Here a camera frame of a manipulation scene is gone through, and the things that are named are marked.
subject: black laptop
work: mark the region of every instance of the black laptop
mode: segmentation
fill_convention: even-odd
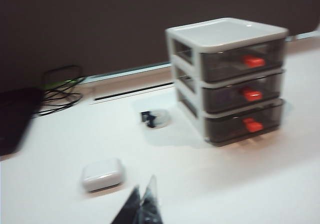
[[[25,88],[0,93],[0,156],[17,150],[23,134],[41,106],[44,91]]]

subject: clear plastic drawer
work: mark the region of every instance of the clear plastic drawer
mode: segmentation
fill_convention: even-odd
[[[283,100],[220,118],[206,118],[207,139],[216,146],[257,136],[277,128]]]
[[[203,80],[212,83],[281,67],[284,44],[284,39],[278,39],[218,53],[202,53]]]
[[[221,88],[203,88],[204,109],[207,113],[218,113],[278,98],[282,75],[280,72]]]

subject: white table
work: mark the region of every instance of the white table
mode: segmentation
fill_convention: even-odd
[[[108,224],[135,185],[157,177],[165,224],[320,223],[320,38],[290,43],[279,130],[214,147],[177,108],[174,88],[77,106],[33,120],[22,149],[1,161],[1,223]],[[147,129],[139,112],[168,109]],[[86,193],[85,165],[107,157],[124,184]]]

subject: black cable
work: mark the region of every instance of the black cable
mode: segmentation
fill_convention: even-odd
[[[42,75],[42,84],[45,87],[47,85],[48,75],[54,74],[58,71],[63,71],[69,68],[77,68],[78,75],[73,79],[65,81],[63,84],[59,84],[58,86],[47,88],[44,93],[44,99],[42,100],[43,107],[54,107],[47,110],[38,111],[37,116],[46,116],[52,113],[56,113],[67,108],[73,107],[76,103],[78,103],[83,95],[79,92],[74,92],[76,85],[83,82],[86,78],[82,75],[82,68],[77,65],[69,65],[56,69],[52,69],[46,71]]]

